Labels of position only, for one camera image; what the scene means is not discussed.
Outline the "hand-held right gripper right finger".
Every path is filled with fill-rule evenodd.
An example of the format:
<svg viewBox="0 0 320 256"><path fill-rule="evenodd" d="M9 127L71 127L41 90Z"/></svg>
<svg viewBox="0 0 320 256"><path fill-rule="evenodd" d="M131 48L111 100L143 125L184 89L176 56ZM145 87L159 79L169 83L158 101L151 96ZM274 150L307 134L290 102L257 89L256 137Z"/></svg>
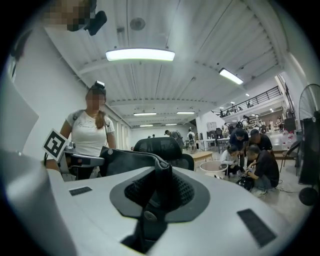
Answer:
<svg viewBox="0 0 320 256"><path fill-rule="evenodd" d="M187 205L195 195L193 186L179 175L173 173L171 180L171 208Z"/></svg>

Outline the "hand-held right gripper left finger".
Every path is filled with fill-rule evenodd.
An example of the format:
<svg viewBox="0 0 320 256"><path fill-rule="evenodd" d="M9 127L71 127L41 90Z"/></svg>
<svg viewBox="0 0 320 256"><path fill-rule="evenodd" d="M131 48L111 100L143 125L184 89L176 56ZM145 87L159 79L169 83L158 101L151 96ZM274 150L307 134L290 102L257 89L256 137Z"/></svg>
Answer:
<svg viewBox="0 0 320 256"><path fill-rule="evenodd" d="M126 198L144 208L156 190L155 174L147 174L132 181L124 190Z"/></svg>

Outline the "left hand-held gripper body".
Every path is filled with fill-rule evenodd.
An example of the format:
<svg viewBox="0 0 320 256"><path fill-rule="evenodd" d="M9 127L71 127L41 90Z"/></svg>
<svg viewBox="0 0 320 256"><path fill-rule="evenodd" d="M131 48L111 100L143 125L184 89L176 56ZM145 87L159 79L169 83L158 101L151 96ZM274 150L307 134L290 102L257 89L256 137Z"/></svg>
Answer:
<svg viewBox="0 0 320 256"><path fill-rule="evenodd" d="M62 176L73 176L76 180L83 173L90 174L96 167L103 166L102 157L80 154L76 144L52 129L42 146L43 164L48 169L57 170Z"/></svg>

